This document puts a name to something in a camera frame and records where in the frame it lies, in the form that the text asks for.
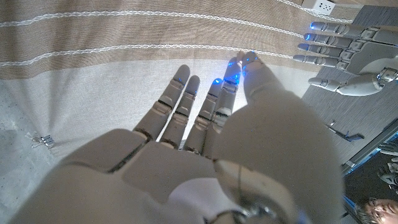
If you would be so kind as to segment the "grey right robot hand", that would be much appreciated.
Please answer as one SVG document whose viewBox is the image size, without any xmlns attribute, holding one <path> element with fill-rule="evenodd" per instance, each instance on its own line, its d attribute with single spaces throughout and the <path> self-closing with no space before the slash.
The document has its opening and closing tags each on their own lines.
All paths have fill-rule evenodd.
<svg viewBox="0 0 398 224">
<path fill-rule="evenodd" d="M 240 53 L 184 139 L 198 82 L 182 65 L 134 129 L 64 157 L 11 223 L 338 223 L 343 180 L 317 114 Z"/>
</svg>

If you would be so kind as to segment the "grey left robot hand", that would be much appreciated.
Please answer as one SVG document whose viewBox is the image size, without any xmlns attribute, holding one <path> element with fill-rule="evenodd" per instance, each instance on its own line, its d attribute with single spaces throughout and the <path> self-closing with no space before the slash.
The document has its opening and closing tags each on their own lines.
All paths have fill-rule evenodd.
<svg viewBox="0 0 398 224">
<path fill-rule="evenodd" d="M 397 80 L 397 27 L 357 26 L 334 22 L 312 22 L 298 49 L 312 55 L 294 55 L 293 60 L 331 67 L 354 75 L 345 82 L 310 78 L 309 84 L 346 96 L 368 96 Z"/>
</svg>

